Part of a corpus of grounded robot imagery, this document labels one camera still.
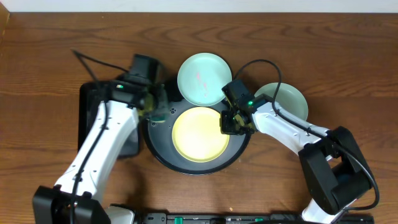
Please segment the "yellow plate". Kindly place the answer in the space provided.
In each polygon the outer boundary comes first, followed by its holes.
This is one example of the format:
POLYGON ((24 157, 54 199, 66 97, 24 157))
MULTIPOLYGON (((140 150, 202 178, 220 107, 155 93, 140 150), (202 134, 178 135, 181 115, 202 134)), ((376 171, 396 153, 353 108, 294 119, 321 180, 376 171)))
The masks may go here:
POLYGON ((220 112, 207 107, 184 111, 172 127, 172 142, 185 159, 204 163, 222 155, 229 143, 229 135, 220 128, 220 112))

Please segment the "light green plate top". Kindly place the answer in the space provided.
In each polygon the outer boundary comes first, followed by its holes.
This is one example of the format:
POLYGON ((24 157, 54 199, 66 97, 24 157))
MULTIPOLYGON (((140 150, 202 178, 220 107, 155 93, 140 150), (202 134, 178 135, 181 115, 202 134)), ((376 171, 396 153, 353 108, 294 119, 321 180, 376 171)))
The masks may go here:
POLYGON ((199 53, 182 63, 177 85, 191 104, 213 106, 224 99, 222 88, 232 81, 229 65, 218 55, 199 53))

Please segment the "light blue plate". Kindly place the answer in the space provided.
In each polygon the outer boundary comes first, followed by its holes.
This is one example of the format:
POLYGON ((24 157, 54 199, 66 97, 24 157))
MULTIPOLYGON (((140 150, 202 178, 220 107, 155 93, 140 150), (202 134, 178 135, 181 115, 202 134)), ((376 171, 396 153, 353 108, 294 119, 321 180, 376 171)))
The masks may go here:
MULTIPOLYGON (((266 84, 257 92, 255 92, 254 96, 259 96, 261 94, 265 94, 273 97, 274 92, 276 91, 277 83, 269 83, 266 84)), ((281 83, 279 87, 279 91, 276 95, 276 102, 283 107, 283 109, 287 110, 289 113, 295 115, 296 117, 307 120, 308 118, 308 104, 305 97, 302 95, 298 89, 294 86, 281 83)))

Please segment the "green yellow sponge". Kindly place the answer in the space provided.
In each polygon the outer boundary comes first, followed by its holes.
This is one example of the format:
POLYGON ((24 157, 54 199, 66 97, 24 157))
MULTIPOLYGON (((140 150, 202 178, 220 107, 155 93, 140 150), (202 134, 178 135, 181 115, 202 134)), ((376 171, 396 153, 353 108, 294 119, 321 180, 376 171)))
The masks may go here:
POLYGON ((164 123, 167 120, 167 113, 150 114, 148 120, 153 123, 164 123))

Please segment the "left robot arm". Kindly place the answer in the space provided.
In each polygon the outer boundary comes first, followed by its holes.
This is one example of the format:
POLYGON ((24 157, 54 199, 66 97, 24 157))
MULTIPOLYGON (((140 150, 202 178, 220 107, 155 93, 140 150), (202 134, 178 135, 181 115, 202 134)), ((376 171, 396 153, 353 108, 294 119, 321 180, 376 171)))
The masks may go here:
POLYGON ((134 223, 133 210, 103 208, 101 201, 119 153, 140 122, 165 120, 167 92, 163 84, 112 80, 99 93, 95 121, 73 162, 52 188, 40 186, 33 196, 36 223, 134 223))

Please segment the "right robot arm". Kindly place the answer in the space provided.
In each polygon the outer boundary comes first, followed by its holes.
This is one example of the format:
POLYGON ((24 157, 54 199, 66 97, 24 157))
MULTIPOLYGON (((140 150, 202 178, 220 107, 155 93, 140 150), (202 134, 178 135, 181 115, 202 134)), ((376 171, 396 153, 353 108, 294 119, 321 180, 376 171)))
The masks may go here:
POLYGON ((286 111, 275 99, 251 93, 225 94, 229 109, 221 114, 221 131, 242 135, 260 132, 298 155, 312 197, 301 219, 307 223, 338 223, 354 210, 353 202, 377 184, 352 133, 330 130, 286 111))

